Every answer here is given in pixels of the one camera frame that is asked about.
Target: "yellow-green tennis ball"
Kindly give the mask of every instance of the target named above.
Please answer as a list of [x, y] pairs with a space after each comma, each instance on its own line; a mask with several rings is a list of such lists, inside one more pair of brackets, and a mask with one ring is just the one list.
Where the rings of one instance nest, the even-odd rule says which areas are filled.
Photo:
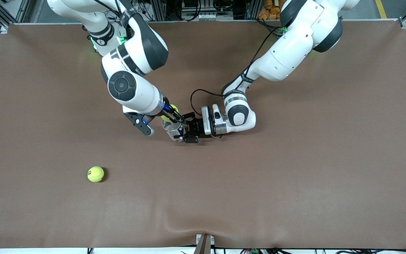
[[[172, 108], [174, 108], [174, 109], [176, 110], [176, 112], [179, 113], [178, 108], [177, 108], [175, 105], [170, 104], [170, 106], [171, 106]], [[162, 120], [164, 120], [164, 121], [166, 121], [166, 122], [172, 122], [172, 121], [171, 121], [168, 117], [166, 117], [166, 116], [161, 116], [161, 118], [162, 118]]]
[[104, 170], [101, 167], [93, 167], [87, 172], [87, 178], [92, 183], [97, 183], [103, 179]]

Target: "brown table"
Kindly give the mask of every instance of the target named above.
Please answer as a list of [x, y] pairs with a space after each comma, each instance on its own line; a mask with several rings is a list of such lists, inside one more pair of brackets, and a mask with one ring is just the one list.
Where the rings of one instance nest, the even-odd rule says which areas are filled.
[[[147, 79], [182, 113], [267, 34], [247, 22], [152, 26], [170, 54]], [[220, 247], [406, 248], [398, 22], [344, 22], [335, 48], [248, 90], [254, 129], [198, 145], [173, 143], [159, 120], [153, 137], [131, 126], [85, 35], [12, 25], [0, 36], [0, 248], [181, 246], [198, 233]], [[86, 178], [95, 165], [103, 183]]]

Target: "gray floor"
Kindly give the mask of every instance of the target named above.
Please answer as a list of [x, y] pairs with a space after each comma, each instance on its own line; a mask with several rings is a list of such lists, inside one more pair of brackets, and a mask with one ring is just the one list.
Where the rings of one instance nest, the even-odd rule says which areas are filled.
[[[398, 18], [406, 14], [406, 0], [381, 0], [387, 18]], [[37, 0], [29, 20], [37, 23], [75, 23], [74, 19], [56, 15], [47, 5], [46, 0]], [[350, 11], [341, 11], [344, 19], [380, 19], [375, 0], [360, 0]]]

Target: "brown table surface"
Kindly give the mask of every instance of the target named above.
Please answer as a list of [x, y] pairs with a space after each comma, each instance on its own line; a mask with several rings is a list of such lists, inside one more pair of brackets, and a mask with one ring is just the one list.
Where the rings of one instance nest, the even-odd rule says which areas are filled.
[[[172, 142], [159, 119], [153, 137], [130, 124], [81, 26], [10, 26], [0, 248], [181, 246], [198, 233], [220, 247], [406, 248], [406, 30], [343, 24], [335, 48], [248, 90], [254, 129], [198, 145]], [[182, 113], [193, 90], [219, 92], [239, 74], [268, 33], [253, 22], [152, 26], [170, 54], [147, 79]], [[216, 102], [195, 96], [198, 108]], [[86, 178], [95, 165], [103, 183]]]

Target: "yellow line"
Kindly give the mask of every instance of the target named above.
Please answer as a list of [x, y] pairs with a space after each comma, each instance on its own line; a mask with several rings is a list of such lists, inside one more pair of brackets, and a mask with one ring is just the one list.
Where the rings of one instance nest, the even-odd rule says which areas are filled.
[[380, 18], [387, 19], [385, 9], [383, 8], [382, 0], [375, 0], [377, 8], [379, 9]]

